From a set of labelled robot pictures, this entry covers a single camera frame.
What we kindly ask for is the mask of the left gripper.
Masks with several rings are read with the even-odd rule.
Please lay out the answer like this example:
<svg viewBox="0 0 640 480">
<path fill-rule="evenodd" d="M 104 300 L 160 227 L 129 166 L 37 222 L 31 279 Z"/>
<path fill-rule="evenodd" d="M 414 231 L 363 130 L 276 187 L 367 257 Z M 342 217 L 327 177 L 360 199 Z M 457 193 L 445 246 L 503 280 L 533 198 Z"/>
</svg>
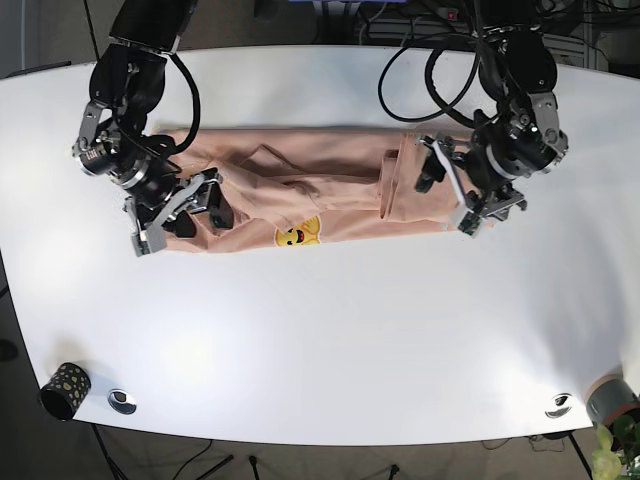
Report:
<svg viewBox="0 0 640 480">
<path fill-rule="evenodd" d="M 512 208 L 528 208 L 512 180 L 493 170 L 490 155 L 482 146 L 442 133 L 434 138 L 417 135 L 415 144 L 427 149 L 415 191 L 427 194 L 436 183 L 449 182 L 457 200 L 449 219 L 461 233 L 474 238 L 495 223 L 506 221 Z"/>
</svg>

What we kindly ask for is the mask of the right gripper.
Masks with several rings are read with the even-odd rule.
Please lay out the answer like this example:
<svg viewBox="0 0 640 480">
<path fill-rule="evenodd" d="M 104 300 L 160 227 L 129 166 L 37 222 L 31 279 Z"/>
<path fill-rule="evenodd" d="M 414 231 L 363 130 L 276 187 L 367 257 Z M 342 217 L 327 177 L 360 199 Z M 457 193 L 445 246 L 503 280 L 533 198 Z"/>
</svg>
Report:
<svg viewBox="0 0 640 480">
<path fill-rule="evenodd" d="M 187 178 L 153 170 L 134 183 L 126 182 L 123 210 L 134 228 L 131 243 L 138 257 L 158 253 L 168 246 L 165 237 L 193 239 L 197 227 L 192 217 L 205 213 L 214 230 L 234 227 L 234 212 L 221 191 L 216 168 Z"/>
</svg>

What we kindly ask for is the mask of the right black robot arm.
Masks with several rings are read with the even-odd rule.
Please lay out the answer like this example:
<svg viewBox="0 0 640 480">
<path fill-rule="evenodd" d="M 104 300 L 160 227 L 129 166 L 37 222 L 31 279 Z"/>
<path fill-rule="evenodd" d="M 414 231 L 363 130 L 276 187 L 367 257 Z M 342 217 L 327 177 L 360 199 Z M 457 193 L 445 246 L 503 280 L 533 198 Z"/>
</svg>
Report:
<svg viewBox="0 0 640 480">
<path fill-rule="evenodd" d="M 131 240 L 139 256 L 165 249 L 167 233 L 194 237 L 196 214 L 207 214 L 217 229 L 234 224 L 217 168 L 183 177 L 171 160 L 194 142 L 201 121 L 199 90 L 177 55 L 195 8 L 193 1 L 123 4 L 110 30 L 111 42 L 94 67 L 90 100 L 72 149 L 86 174 L 106 175 L 126 192 L 123 210 L 132 222 Z M 192 98 L 192 122 L 182 142 L 143 133 L 163 96 L 168 62 L 184 76 Z"/>
</svg>

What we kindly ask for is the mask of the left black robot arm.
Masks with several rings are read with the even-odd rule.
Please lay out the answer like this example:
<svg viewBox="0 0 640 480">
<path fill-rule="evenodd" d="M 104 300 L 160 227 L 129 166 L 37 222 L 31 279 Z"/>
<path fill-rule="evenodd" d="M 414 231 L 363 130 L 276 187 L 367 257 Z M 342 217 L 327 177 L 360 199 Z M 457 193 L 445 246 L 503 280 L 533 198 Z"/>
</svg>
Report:
<svg viewBox="0 0 640 480">
<path fill-rule="evenodd" d="M 467 140 L 443 132 L 403 140 L 381 193 L 382 217 L 394 222 L 442 220 L 448 230 L 475 236 L 504 222 L 528 202 L 514 183 L 552 170 L 568 151 L 554 94 L 557 67 L 543 43 L 531 1 L 467 1 L 470 33 L 428 35 L 433 49 L 424 83 L 435 112 L 471 131 Z M 471 48 L 472 69 L 461 91 L 441 97 L 435 66 L 447 50 Z"/>
</svg>

